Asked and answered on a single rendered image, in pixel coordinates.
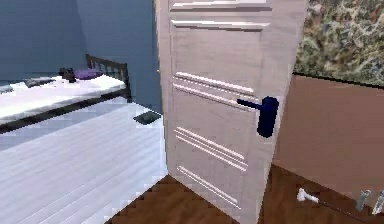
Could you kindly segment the black object on bed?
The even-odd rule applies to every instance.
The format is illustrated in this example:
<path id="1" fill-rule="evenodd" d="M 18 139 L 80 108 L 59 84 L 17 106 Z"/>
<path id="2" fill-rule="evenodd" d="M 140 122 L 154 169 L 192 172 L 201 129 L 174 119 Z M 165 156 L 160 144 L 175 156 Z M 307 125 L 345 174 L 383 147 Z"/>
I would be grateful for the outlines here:
<path id="1" fill-rule="evenodd" d="M 63 79 L 67 80 L 69 83 L 76 82 L 75 74 L 72 68 L 60 68 L 59 74 Z"/>

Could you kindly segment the pale wooden room door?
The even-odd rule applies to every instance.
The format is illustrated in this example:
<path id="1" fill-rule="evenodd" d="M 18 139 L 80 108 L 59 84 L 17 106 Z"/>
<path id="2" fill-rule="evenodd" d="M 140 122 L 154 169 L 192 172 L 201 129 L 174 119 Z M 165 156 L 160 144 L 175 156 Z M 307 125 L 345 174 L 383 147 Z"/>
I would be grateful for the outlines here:
<path id="1" fill-rule="evenodd" d="M 257 224 L 309 0 L 155 0 L 169 174 Z M 279 101 L 273 135 L 260 111 Z"/>

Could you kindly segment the dark flat floor object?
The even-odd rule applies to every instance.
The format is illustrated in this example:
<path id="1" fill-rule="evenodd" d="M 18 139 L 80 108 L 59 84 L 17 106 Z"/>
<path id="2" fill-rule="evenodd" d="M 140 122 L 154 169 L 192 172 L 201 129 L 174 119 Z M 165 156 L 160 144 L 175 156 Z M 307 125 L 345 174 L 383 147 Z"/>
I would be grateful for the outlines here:
<path id="1" fill-rule="evenodd" d="M 161 115 L 153 112 L 153 111 L 147 111 L 145 113 L 142 113 L 136 117 L 134 117 L 134 120 L 142 125 L 148 125 L 153 123 L 154 121 L 161 118 Z"/>

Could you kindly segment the purple pillow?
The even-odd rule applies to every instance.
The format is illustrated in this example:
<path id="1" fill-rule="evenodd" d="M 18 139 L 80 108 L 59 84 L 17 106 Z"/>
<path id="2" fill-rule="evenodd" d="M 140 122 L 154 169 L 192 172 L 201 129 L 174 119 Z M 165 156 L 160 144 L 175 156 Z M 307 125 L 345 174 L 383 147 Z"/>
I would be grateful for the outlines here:
<path id="1" fill-rule="evenodd" d="M 79 80 L 90 80 L 97 78 L 101 75 L 101 72 L 96 69 L 82 69 L 74 72 L 75 78 Z"/>

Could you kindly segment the white-headed stick on floor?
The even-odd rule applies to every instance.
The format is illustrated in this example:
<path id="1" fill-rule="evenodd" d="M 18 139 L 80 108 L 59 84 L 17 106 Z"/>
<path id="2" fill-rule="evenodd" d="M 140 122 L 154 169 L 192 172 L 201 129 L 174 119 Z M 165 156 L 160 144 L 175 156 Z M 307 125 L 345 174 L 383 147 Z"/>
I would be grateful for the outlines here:
<path id="1" fill-rule="evenodd" d="M 332 206 L 332 205 L 330 205 L 329 203 L 326 203 L 326 202 L 320 200 L 318 197 L 313 196 L 313 195 L 307 193 L 303 188 L 299 188 L 299 189 L 298 189 L 298 193 L 297 193 L 296 198 L 297 198 L 297 200 L 298 200 L 299 202 L 311 201 L 311 202 L 316 203 L 316 204 L 319 204 L 319 205 L 321 205 L 321 206 L 328 207 L 328 208 L 330 208 L 330 209 L 332 209 L 332 210 L 334 210 L 334 211 L 336 211 L 336 212 L 338 212 L 338 213 L 340 213 L 340 214 L 343 214 L 343 215 L 345 215 L 345 216 L 348 216 L 349 218 L 352 218 L 352 219 L 354 219 L 354 220 L 356 220 L 356 221 L 359 221 L 359 222 L 361 222 L 362 224 L 368 224 L 368 222 L 365 221 L 365 220 L 363 220 L 362 218 L 359 218 L 359 217 L 353 215 L 353 214 L 350 213 L 350 212 L 346 212 L 346 211 L 344 211 L 344 210 L 342 210 L 342 209 L 340 209 L 340 208 L 337 208 L 337 207 L 335 207 L 335 206 Z"/>

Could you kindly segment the dark grey pillow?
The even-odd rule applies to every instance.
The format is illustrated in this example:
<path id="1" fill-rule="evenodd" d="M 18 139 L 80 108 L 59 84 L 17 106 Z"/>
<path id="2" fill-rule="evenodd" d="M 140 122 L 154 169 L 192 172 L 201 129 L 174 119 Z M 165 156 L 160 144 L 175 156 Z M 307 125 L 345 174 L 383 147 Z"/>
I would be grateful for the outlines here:
<path id="1" fill-rule="evenodd" d="M 50 78 L 50 77 L 39 77 L 39 78 L 25 79 L 24 80 L 24 84 L 28 88 L 32 88 L 32 87 L 35 87 L 35 86 L 41 86 L 41 85 L 44 85 L 44 84 L 51 83 L 53 81 L 54 81 L 54 79 Z"/>

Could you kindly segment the grey metal leg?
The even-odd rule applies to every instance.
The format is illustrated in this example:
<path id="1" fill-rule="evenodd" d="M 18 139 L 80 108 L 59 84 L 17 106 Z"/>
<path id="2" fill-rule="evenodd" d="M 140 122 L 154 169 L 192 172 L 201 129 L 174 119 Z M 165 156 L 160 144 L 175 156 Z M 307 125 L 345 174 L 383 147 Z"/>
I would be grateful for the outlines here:
<path id="1" fill-rule="evenodd" d="M 375 203 L 375 206 L 372 209 L 372 215 L 379 214 L 382 211 L 383 207 L 384 207 L 384 190 L 381 190 L 377 198 L 377 201 Z"/>
<path id="2" fill-rule="evenodd" d="M 360 192 L 360 195 L 359 195 L 358 199 L 356 200 L 356 206 L 355 206 L 355 208 L 358 211 L 362 211 L 363 210 L 365 202 L 367 201 L 367 198 L 368 198 L 368 196 L 370 194 L 371 194 L 370 190 L 362 190 Z"/>

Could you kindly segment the white bed with dark frame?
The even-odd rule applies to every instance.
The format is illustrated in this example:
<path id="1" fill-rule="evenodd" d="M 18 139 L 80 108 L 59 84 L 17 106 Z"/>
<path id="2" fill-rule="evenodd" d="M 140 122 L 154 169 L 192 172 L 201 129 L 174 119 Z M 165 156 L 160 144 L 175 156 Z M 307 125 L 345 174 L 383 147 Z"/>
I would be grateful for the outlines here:
<path id="1" fill-rule="evenodd" d="M 74 112 L 116 97 L 132 100 L 125 63 L 87 55 L 87 68 L 101 72 L 90 80 L 69 83 L 61 75 L 54 81 L 28 88 L 24 80 L 9 84 L 14 91 L 0 94 L 0 134 Z"/>

